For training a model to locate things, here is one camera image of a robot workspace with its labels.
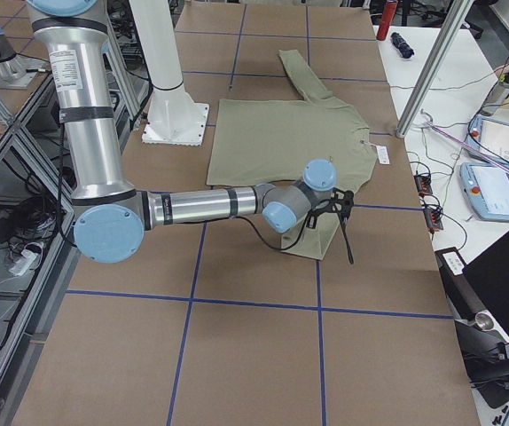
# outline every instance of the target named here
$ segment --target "blue tape line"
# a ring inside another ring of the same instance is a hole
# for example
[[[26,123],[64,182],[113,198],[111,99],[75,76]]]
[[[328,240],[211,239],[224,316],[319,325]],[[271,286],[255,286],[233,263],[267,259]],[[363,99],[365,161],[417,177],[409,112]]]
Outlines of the blue tape line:
[[[227,33],[227,32],[217,32],[217,31],[192,31],[192,30],[177,30],[175,33],[181,34],[200,34],[200,35],[212,35],[212,36],[238,36],[239,33]],[[252,34],[252,33],[242,33],[243,36],[249,37],[278,37],[278,38],[308,38],[309,40],[342,40],[348,42],[376,42],[377,40],[374,38],[354,38],[354,37],[320,37],[320,36],[310,36],[307,31],[307,35],[280,35],[280,34]]]
[[[348,42],[376,42],[374,38],[354,38],[354,37],[311,37],[317,40],[343,40]]]
[[[190,292],[190,302],[187,305],[187,313],[185,314],[185,324],[184,324],[184,333],[182,335],[182,342],[180,344],[180,353],[177,358],[177,366],[176,366],[176,376],[174,377],[174,387],[172,388],[172,397],[169,401],[169,411],[168,411],[168,419],[166,420],[166,426],[170,426],[172,424],[172,417],[174,415],[174,406],[176,405],[176,395],[177,395],[177,385],[180,380],[180,373],[182,372],[182,364],[184,363],[184,351],[185,351],[185,343],[187,341],[187,333],[190,328],[190,319],[192,317],[192,307],[193,307],[193,295],[195,294],[195,287],[198,283],[198,277],[200,276],[200,266],[201,266],[201,258],[203,257],[203,246],[205,243],[205,234],[208,229],[208,224],[203,224],[203,231],[201,232],[200,239],[200,249],[198,250],[198,257],[195,262],[195,271],[193,272],[193,283],[192,283],[192,291]]]
[[[182,71],[184,74],[205,74],[205,75],[230,75],[234,76],[242,76],[242,77],[272,77],[272,78],[288,78],[287,75],[267,75],[267,74],[248,74],[248,73],[222,73],[215,71]],[[367,82],[367,83],[386,83],[386,80],[371,80],[368,78],[345,78],[345,77],[318,77],[320,80],[334,80],[334,81],[342,81],[342,82]],[[380,133],[382,135],[390,135],[390,133]]]
[[[183,74],[207,74],[207,75],[231,75],[231,73],[220,73],[216,71],[182,71]]]
[[[387,83],[387,80],[376,80],[370,78],[347,78],[347,77],[319,77],[320,80],[334,80],[341,82],[368,82],[368,83]]]
[[[361,315],[376,315],[381,317],[405,317],[405,318],[426,318],[429,320],[453,320],[453,317],[451,315],[436,315],[433,313],[368,311],[364,309],[347,309],[347,308],[322,308],[321,310],[323,312],[358,313]]]
[[[304,306],[301,304],[266,304],[259,302],[243,302],[240,300],[219,300],[219,299],[206,299],[194,298],[194,303],[197,304],[227,304],[233,306],[252,306],[257,308],[279,308],[279,309],[293,309],[296,311],[317,311],[316,306]]]
[[[237,58],[239,56],[240,39],[242,37],[243,27],[245,25],[245,16],[247,16],[247,4],[245,4],[245,8],[243,9],[243,17],[240,20],[239,39],[237,40],[237,50],[235,51],[235,59],[233,60],[233,70],[231,73],[231,79],[229,81],[229,87],[233,86],[233,80],[235,78],[235,71],[237,71]]]
[[[156,299],[167,300],[176,302],[198,303],[198,304],[228,304],[233,306],[253,306],[260,308],[273,308],[273,309],[291,309],[297,311],[319,311],[322,312],[341,312],[341,313],[361,313],[364,315],[379,315],[391,317],[408,317],[408,318],[429,318],[437,320],[451,320],[453,317],[450,315],[438,315],[431,313],[413,313],[413,312],[391,312],[391,311],[371,311],[359,310],[350,308],[332,308],[332,307],[319,307],[319,306],[305,306],[301,304],[266,304],[258,302],[243,302],[239,300],[221,300],[221,299],[207,299],[196,297],[181,297],[181,296],[162,296],[162,295],[146,295],[138,293],[119,293],[112,291],[94,291],[94,290],[66,290],[69,295],[88,295],[88,296],[105,296],[105,297],[131,297],[137,299]]]
[[[423,211],[421,207],[377,206],[375,204],[354,204],[353,207],[361,207],[365,209]]]
[[[95,290],[66,290],[69,295],[88,295],[88,296],[109,296],[109,297],[127,297],[134,299],[156,299],[172,300],[177,302],[190,302],[189,297],[181,296],[162,296],[162,295],[143,295],[138,293],[118,293],[113,291],[95,291]]]
[[[306,4],[306,48],[308,50],[308,66],[311,66],[310,58],[309,58],[309,13],[308,13],[308,5]]]
[[[324,355],[324,320],[322,315],[322,278],[319,260],[316,261],[317,288],[317,332],[319,337],[319,379],[322,397],[322,426],[327,425],[327,404],[325,399],[325,355]]]

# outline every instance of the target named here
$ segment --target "black stand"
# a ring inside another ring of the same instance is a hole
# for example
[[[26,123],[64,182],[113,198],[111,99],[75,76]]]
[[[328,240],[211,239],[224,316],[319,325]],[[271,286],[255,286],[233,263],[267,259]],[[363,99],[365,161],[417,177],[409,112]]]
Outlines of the black stand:
[[[445,21],[446,17],[448,16],[448,12],[450,11],[452,3],[453,0],[450,2],[450,5],[448,6],[448,10],[446,12],[430,12],[431,15],[437,16],[440,19],[429,22],[426,25],[423,25],[422,27],[424,28],[440,27]],[[483,28],[479,27],[478,25],[475,25],[473,22],[470,22],[469,20],[466,20],[466,22],[469,25],[469,29],[474,32],[474,39],[479,40],[480,38],[482,38]]]

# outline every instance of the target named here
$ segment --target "white pole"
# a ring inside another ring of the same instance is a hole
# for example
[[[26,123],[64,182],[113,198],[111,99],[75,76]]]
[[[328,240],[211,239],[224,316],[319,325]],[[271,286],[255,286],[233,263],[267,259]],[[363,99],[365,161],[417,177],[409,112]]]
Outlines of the white pole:
[[[130,0],[154,85],[144,142],[201,145],[209,105],[185,91],[168,0]]]

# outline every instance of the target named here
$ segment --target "cardboard floor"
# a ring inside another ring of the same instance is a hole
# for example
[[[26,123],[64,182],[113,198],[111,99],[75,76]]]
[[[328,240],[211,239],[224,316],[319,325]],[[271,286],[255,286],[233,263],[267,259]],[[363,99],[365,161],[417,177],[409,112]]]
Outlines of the cardboard floor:
[[[176,38],[208,131],[202,147],[133,132],[129,180],[206,188],[218,99],[297,99],[278,59],[297,48],[388,146],[348,222],[356,263],[340,235],[316,262],[239,220],[155,229],[121,264],[82,259],[13,424],[478,425],[367,12],[186,3]]]

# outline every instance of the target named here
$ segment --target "paper tag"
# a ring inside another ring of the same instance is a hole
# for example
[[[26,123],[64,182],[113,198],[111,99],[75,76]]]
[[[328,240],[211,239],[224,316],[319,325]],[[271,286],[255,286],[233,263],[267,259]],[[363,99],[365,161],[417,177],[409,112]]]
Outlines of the paper tag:
[[[379,163],[381,164],[390,164],[390,159],[388,158],[388,150],[386,146],[376,145],[377,147],[377,155],[379,156]]]
[[[455,251],[444,253],[443,259],[446,261],[446,264],[448,264],[454,275],[461,275],[464,273],[464,263],[459,258],[458,253]]]
[[[58,92],[78,91],[83,88],[75,51],[54,51],[50,53],[50,62]]]

